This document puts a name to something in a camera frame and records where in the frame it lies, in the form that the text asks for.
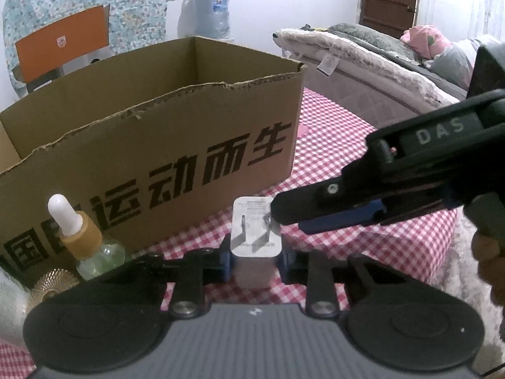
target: white wall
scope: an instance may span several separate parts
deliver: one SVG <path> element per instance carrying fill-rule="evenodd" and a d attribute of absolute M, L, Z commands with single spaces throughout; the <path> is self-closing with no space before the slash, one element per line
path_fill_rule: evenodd
<path fill-rule="evenodd" d="M 184 0 L 167 5 L 167 39 L 178 38 L 178 25 Z M 5 0 L 0 0 L 0 12 Z M 280 54 L 272 33 L 284 27 L 327 27 L 337 22 L 355 22 L 358 0 L 230 0 L 231 33 L 240 45 Z M 5 62 L 3 27 L 0 21 L 0 111 L 11 105 L 14 92 Z M 179 26 L 185 34 L 185 27 Z"/>
<path fill-rule="evenodd" d="M 431 24 L 451 41 L 492 34 L 505 40 L 505 0 L 420 0 L 417 24 Z"/>

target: red and white checkered tablecloth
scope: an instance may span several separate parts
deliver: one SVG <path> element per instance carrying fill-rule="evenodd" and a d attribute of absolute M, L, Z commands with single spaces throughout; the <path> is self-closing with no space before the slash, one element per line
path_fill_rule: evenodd
<path fill-rule="evenodd" d="M 328 98 L 305 90 L 300 123 L 309 129 L 296 143 L 291 176 L 262 195 L 322 181 L 339 175 L 342 167 L 365 152 L 364 139 L 374 128 Z M 318 235 L 305 235 L 296 225 L 283 228 L 298 249 L 316 248 L 337 258 L 364 253 L 385 264 L 430 282 L 441 266 L 452 240 L 455 212 L 441 211 L 389 226 L 354 226 Z M 180 258 L 195 248 L 218 247 L 230 230 L 231 209 L 221 211 L 204 222 L 164 240 L 149 250 L 166 258 Z M 270 289 L 243 290 L 230 282 L 207 286 L 205 293 L 213 302 L 289 303 L 305 302 L 305 287 L 284 285 L 277 276 Z M 337 285 L 341 306 L 347 306 L 343 287 Z M 163 305 L 170 301 L 169 287 Z M 0 345 L 0 378 L 22 378 L 33 369 L 29 355 Z"/>

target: mattress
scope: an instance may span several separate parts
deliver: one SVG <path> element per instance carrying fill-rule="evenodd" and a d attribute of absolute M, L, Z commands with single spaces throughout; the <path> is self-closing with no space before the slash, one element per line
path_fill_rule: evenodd
<path fill-rule="evenodd" d="M 309 66 L 307 88 L 325 95 L 376 128 L 458 102 L 425 76 L 345 38 L 296 29 L 283 29 L 275 36 L 275 43 L 285 55 Z M 328 53 L 338 59 L 329 77 L 317 70 Z"/>
<path fill-rule="evenodd" d="M 328 98 L 304 90 L 300 124 L 291 176 L 262 192 L 273 196 L 339 175 L 340 170 L 365 152 L 365 137 L 374 128 Z M 205 221 L 159 242 L 149 251 L 175 259 L 196 248 L 217 247 L 231 226 L 231 207 Z M 333 258 L 344 259 L 351 253 L 365 253 L 411 276 L 431 282 L 453 237 L 454 211 L 440 211 L 388 226 L 353 226 L 317 235 L 305 235 L 297 225 L 282 227 L 287 244 L 295 249 L 320 249 Z M 336 285 L 342 308 L 348 305 L 342 285 Z M 170 284 L 164 306 L 171 298 Z M 205 295 L 212 302 L 232 303 L 300 303 L 304 305 L 306 288 L 284 285 L 278 273 L 269 289 L 240 289 L 232 280 L 208 285 Z M 26 353 L 0 345 L 0 377 L 21 378 L 33 369 Z"/>

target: white dropper cap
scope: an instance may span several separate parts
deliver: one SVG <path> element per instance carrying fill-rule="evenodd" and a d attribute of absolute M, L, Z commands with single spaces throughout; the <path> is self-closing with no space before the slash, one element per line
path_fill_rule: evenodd
<path fill-rule="evenodd" d="M 60 225 L 61 233 L 65 237 L 71 237 L 81 230 L 82 216 L 75 212 L 68 199 L 63 195 L 57 193 L 49 198 L 47 209 L 57 224 Z"/>

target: label tag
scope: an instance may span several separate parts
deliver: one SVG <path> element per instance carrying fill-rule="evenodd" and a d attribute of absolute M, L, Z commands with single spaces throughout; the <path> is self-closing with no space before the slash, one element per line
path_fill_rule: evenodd
<path fill-rule="evenodd" d="M 231 252 L 238 257 L 274 258 L 282 249 L 281 229 L 270 216 L 271 196 L 241 196 L 233 203 Z"/>
<path fill-rule="evenodd" d="M 212 9 L 214 12 L 228 10 L 228 0 L 213 0 Z"/>
<path fill-rule="evenodd" d="M 323 60 L 317 66 L 317 69 L 329 77 L 335 71 L 335 68 L 337 68 L 339 61 L 340 58 L 338 58 L 336 55 L 333 55 L 331 52 L 327 52 L 324 54 Z"/>
<path fill-rule="evenodd" d="M 431 147 L 439 147 L 455 140 L 464 140 L 467 135 L 482 131 L 482 123 L 475 112 L 458 115 L 450 120 L 438 120 L 398 137 L 403 153 L 412 155 Z"/>

